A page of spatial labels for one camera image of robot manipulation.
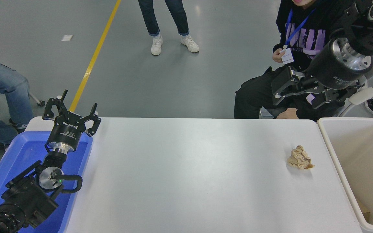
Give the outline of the person's left hand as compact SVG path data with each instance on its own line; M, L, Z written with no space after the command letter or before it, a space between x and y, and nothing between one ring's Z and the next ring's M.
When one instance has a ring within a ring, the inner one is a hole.
M287 108L284 112L281 112L276 119L299 119L297 116L297 109Z

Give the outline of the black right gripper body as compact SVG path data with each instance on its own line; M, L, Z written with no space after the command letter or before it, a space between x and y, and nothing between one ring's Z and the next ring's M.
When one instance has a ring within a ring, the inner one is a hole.
M342 90L371 67L371 56L355 51L347 39L332 39L312 60L307 75L327 88Z

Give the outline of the person's right hand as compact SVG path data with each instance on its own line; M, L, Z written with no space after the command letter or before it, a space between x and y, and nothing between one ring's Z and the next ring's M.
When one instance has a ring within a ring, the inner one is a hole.
M272 60L274 62L278 62L278 63L281 63L283 62L282 60L282 57L285 55L285 52L283 52L283 49L282 48L278 48L276 49L273 53L272 53Z

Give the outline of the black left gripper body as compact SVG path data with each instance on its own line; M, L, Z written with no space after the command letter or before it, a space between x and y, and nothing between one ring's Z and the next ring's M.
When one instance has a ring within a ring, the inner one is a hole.
M54 148L55 144L66 144L71 150L76 150L80 137L85 130L82 116L73 112L59 115L55 118L54 127L46 142L48 148Z

